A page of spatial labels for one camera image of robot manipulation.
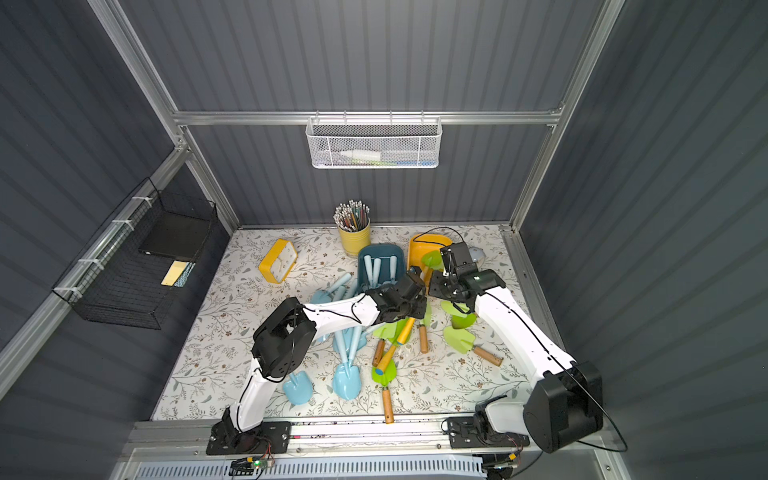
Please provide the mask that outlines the white mesh wall basket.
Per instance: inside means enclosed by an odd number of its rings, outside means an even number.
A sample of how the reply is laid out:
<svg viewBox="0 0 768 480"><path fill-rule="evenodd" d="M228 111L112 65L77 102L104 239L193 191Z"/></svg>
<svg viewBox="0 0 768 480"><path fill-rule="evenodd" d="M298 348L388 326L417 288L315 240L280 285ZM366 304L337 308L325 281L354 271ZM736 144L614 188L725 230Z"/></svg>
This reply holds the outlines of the white mesh wall basket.
<svg viewBox="0 0 768 480"><path fill-rule="evenodd" d="M434 169L439 165L442 122L419 118L413 123L338 123L310 119L305 129L312 166L325 170ZM350 162L342 150L364 149L382 153L379 163Z"/></svg>

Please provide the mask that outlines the light blue shovel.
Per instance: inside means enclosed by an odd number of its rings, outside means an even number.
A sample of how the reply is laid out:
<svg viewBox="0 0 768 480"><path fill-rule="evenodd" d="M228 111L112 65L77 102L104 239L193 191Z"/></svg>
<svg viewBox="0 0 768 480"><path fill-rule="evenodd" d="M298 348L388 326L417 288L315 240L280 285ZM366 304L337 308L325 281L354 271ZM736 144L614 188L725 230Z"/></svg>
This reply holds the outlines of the light blue shovel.
<svg viewBox="0 0 768 480"><path fill-rule="evenodd" d="M381 269L381 259L371 257L370 255L365 255L364 264L365 264L368 287L369 288L377 287L380 269Z"/></svg>
<svg viewBox="0 0 768 480"><path fill-rule="evenodd" d="M343 331L334 334L334 344L340 355L341 363L337 366L333 377L333 391L343 400L355 399L361 391L361 373L354 359L360 347L362 328L349 329L349 340L345 340Z"/></svg>
<svg viewBox="0 0 768 480"><path fill-rule="evenodd" d="M306 371L292 372L283 381L283 392L295 406L307 404L313 396L313 383Z"/></svg>
<svg viewBox="0 0 768 480"><path fill-rule="evenodd" d="M385 281L385 284L394 284L397 279L398 271L398 257L392 255L389 257L389 279Z"/></svg>

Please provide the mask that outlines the yellow sticky note pad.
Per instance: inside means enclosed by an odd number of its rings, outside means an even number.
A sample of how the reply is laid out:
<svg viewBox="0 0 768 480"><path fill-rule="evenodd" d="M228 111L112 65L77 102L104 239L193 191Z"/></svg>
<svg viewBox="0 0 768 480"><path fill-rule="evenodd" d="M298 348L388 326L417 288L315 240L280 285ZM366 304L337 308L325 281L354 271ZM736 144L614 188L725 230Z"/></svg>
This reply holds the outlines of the yellow sticky note pad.
<svg viewBox="0 0 768 480"><path fill-rule="evenodd" d="M194 270L194 262L174 261L161 281L162 286L183 288Z"/></svg>

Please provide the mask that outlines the yellow storage box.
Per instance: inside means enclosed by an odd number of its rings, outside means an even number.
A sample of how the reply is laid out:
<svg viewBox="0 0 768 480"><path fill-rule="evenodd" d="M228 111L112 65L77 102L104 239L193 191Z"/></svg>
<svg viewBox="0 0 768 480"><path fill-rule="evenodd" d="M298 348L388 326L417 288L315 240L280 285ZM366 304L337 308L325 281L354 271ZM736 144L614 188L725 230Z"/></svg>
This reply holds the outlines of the yellow storage box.
<svg viewBox="0 0 768 480"><path fill-rule="evenodd" d="M433 233L423 233L414 236L408 246L407 255L407 268L418 267L421 271L421 277L426 286L429 285L431 277L434 273L440 273L442 271L435 271L426 269L421 262L422 256L431 250L440 250L451 245L453 241L447 236Z"/></svg>

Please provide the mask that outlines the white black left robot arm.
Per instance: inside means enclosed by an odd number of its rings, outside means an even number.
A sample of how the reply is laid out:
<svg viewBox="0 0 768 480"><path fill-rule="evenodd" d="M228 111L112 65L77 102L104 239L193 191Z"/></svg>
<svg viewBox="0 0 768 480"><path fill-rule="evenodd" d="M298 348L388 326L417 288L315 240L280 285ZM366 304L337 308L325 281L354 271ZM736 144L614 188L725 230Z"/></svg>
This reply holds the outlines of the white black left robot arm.
<svg viewBox="0 0 768 480"><path fill-rule="evenodd" d="M296 297L282 301L253 335L247 380L239 399L225 410L223 424L237 434L260 426L277 385L302 363L316 338L407 317L421 319L425 312L425 283L418 267L393 284L349 299L324 304L304 304Z"/></svg>

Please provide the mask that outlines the teal storage box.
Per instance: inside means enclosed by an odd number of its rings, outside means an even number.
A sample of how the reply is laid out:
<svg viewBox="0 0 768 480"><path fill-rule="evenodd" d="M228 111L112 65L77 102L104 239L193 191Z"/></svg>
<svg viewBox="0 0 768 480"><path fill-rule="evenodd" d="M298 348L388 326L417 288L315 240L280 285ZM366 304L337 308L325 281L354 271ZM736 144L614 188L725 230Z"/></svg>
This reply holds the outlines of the teal storage box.
<svg viewBox="0 0 768 480"><path fill-rule="evenodd" d="M404 275L406 263L403 250L392 243L371 244L362 249L358 255L358 279L357 292L362 293L369 289L367 285L367 276L364 264L364 256L370 255L381 259L381 269L378 279L378 286L386 286L385 281L389 279L389 257L396 255L398 257L398 271L396 282Z"/></svg>

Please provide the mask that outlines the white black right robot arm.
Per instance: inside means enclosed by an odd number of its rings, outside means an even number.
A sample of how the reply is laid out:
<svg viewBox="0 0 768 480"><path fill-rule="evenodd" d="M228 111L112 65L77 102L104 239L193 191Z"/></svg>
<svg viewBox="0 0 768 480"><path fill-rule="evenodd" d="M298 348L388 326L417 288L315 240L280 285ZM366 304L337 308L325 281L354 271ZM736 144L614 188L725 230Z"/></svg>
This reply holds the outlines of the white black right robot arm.
<svg viewBox="0 0 768 480"><path fill-rule="evenodd" d="M529 437L553 453L601 430L602 377L555 344L516 302L501 277L480 270L464 242L440 249L443 271L434 273L429 293L474 313L487 323L520 362L531 385L526 402L508 395L478 405L492 431Z"/></svg>

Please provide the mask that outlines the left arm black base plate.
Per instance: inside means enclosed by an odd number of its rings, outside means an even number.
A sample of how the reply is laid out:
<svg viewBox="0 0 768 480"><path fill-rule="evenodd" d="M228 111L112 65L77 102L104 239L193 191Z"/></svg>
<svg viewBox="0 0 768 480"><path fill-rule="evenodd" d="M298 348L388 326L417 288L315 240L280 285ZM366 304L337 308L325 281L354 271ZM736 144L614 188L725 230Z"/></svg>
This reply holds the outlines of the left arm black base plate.
<svg viewBox="0 0 768 480"><path fill-rule="evenodd" d="M262 422L253 429L240 431L231 418L230 408L227 407L221 420L211 428L206 454L209 456L283 454L288 449L291 428L290 422L279 421Z"/></svg>

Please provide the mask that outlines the bundle of colored pencils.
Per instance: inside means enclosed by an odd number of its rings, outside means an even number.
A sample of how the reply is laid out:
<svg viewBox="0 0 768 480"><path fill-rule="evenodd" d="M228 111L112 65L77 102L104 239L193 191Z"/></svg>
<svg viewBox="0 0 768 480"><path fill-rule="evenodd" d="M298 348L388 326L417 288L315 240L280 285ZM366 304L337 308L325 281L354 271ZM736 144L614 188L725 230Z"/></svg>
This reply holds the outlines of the bundle of colored pencils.
<svg viewBox="0 0 768 480"><path fill-rule="evenodd" d="M333 220L342 231L356 233L369 226L369 214L370 209L363 201L349 200L336 206Z"/></svg>

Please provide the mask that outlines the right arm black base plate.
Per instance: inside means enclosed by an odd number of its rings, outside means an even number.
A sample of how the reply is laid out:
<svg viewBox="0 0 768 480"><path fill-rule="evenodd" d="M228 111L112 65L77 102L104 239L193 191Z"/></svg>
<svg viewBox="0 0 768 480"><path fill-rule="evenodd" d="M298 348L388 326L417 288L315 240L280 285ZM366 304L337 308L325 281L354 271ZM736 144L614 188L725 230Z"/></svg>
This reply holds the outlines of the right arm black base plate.
<svg viewBox="0 0 768 480"><path fill-rule="evenodd" d="M481 413L451 416L441 423L453 449L510 448L520 450L530 445L526 435L494 430Z"/></svg>

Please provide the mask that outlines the black notebook in basket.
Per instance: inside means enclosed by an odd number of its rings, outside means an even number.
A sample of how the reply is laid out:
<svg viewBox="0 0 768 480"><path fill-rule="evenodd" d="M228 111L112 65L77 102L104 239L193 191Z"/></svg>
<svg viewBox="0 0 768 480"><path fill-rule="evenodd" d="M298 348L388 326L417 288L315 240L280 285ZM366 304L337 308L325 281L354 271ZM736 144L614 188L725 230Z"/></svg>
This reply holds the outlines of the black notebook in basket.
<svg viewBox="0 0 768 480"><path fill-rule="evenodd" d="M210 220L164 212L138 250L146 255L193 262L198 258L210 231Z"/></svg>

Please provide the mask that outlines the white bottle in mesh basket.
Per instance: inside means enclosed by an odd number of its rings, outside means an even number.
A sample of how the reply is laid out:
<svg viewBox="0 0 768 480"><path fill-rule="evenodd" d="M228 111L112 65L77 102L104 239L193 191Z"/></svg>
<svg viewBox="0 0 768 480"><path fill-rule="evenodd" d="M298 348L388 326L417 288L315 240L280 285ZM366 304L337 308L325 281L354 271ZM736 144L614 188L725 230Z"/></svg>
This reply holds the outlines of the white bottle in mesh basket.
<svg viewBox="0 0 768 480"><path fill-rule="evenodd" d="M342 150L339 152L339 155L347 158L350 162L357 162L357 163L375 164L382 161L382 153L379 151L373 151L373 150L364 150L364 149Z"/></svg>

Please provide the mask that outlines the yellow pencil cup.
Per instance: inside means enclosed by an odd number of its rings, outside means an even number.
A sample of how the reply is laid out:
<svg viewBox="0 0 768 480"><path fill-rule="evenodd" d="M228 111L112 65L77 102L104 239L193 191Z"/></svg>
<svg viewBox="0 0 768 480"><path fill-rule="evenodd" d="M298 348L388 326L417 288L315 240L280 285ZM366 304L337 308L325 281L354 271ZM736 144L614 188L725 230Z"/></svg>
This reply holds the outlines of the yellow pencil cup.
<svg viewBox="0 0 768 480"><path fill-rule="evenodd" d="M371 244L371 225L367 224L362 230L347 231L338 228L342 248L350 257L357 257L362 249Z"/></svg>

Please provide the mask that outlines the light blue shovel front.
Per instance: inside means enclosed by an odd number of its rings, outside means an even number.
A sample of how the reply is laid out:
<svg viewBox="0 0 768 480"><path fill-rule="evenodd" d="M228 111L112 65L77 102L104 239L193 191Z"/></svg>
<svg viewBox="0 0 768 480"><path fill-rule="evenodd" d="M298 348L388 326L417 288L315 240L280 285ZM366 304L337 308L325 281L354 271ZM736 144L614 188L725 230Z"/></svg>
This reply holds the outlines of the light blue shovel front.
<svg viewBox="0 0 768 480"><path fill-rule="evenodd" d="M345 340L343 331L334 334L334 344L340 355L341 363L337 366L333 377L333 391L343 400L355 399L361 391L361 373L354 359L360 347L362 328L349 329L349 340Z"/></svg>

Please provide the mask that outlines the small green circuit board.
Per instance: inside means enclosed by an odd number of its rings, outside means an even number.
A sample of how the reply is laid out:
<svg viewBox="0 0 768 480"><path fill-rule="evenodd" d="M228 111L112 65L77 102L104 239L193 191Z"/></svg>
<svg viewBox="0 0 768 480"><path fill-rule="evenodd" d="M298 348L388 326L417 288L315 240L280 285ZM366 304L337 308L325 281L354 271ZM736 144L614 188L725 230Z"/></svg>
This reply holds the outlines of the small green circuit board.
<svg viewBox="0 0 768 480"><path fill-rule="evenodd" d="M253 479L260 479L274 465L275 460L271 456L244 457L230 463L228 475L231 478L252 477Z"/></svg>

